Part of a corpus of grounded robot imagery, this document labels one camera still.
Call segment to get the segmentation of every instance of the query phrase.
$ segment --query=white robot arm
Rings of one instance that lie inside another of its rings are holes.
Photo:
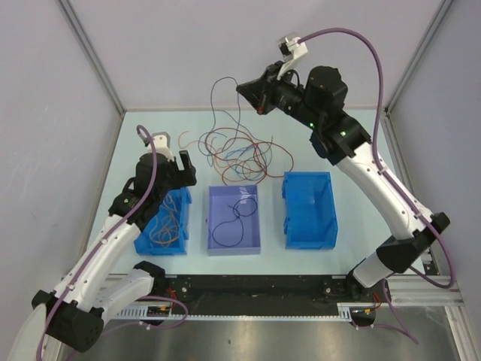
[[[183,170],[179,170],[169,149],[168,134],[157,133],[151,138],[152,142],[144,138],[144,143],[151,145],[150,151],[140,158],[135,176],[114,199],[95,241],[53,292],[38,291],[32,300],[34,308],[46,306],[46,333],[77,351],[91,348],[104,325],[127,305],[165,291],[165,271],[145,261],[121,281],[101,290],[116,261],[159,212],[167,193],[196,184],[189,154],[180,152]]]
[[[310,128],[317,154],[347,174],[381,213],[392,236],[349,273],[361,288],[369,288],[391,273],[405,272],[436,239],[430,228],[442,232],[449,218],[433,214],[415,199],[382,160],[382,167],[378,166],[371,137],[343,111],[347,85],[337,69],[315,67],[305,87],[291,82],[294,66],[307,53],[299,39],[295,35],[281,39],[278,44],[284,61],[269,65],[259,79],[237,86],[237,91],[258,114],[278,108]],[[396,187],[416,203],[419,213],[414,213]],[[427,226],[422,220],[431,222]]]

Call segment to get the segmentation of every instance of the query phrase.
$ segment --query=white wall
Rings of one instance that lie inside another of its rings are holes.
[[[0,359],[79,257],[120,123],[54,0],[0,2]]]
[[[481,2],[455,2],[393,119],[416,194],[445,211],[458,282],[481,335]]]
[[[276,41],[331,26],[359,31],[380,53],[391,95],[441,0],[73,0],[124,106],[206,108],[212,83],[259,77],[280,60]],[[374,106],[377,75],[365,46],[347,35],[309,43],[300,66],[341,70],[347,104]],[[217,105],[234,106],[231,84]]]

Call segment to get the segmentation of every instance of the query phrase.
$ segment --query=white table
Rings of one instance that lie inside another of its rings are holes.
[[[374,111],[349,111],[368,131],[372,132]],[[187,129],[182,144],[209,131],[213,117],[209,111],[128,112],[113,154],[105,187],[89,242],[100,232],[107,210],[124,183],[135,173],[135,164],[146,148],[137,136],[135,127],[142,124],[150,132],[168,132],[171,149],[178,155],[177,138]],[[217,114],[217,125],[234,126],[226,114]],[[295,159],[294,171],[331,172],[334,203],[339,232],[333,250],[286,250],[283,234],[285,217],[281,195],[282,179],[266,178],[258,185],[259,221],[262,252],[255,256],[207,255],[208,186],[222,185],[220,176],[207,164],[196,145],[188,148],[192,164],[197,168],[198,183],[190,187],[190,238],[185,256],[140,256],[132,245],[113,267],[113,274],[125,274],[132,266],[145,259],[165,268],[168,274],[204,275],[329,275],[346,274],[363,258],[371,254],[389,236],[388,226],[364,193],[343,173],[312,148],[310,131],[279,111],[260,117],[253,111],[242,112],[242,124],[257,138],[274,141],[287,148]],[[384,134],[380,132],[379,150],[392,167]],[[289,170],[290,158],[275,153],[270,170],[278,174]],[[415,266],[422,269],[420,259]]]

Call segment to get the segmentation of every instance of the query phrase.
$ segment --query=gray floor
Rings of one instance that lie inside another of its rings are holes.
[[[443,308],[404,308],[419,339],[389,330],[355,331],[348,323],[295,321],[191,321],[177,329],[149,332],[126,327],[101,338],[76,361],[456,361]],[[395,324],[383,308],[378,322]],[[109,326],[118,325],[112,322]]]

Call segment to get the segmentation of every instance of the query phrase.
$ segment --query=purple bin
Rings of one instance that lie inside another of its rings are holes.
[[[209,256],[261,253],[257,186],[209,187]]]

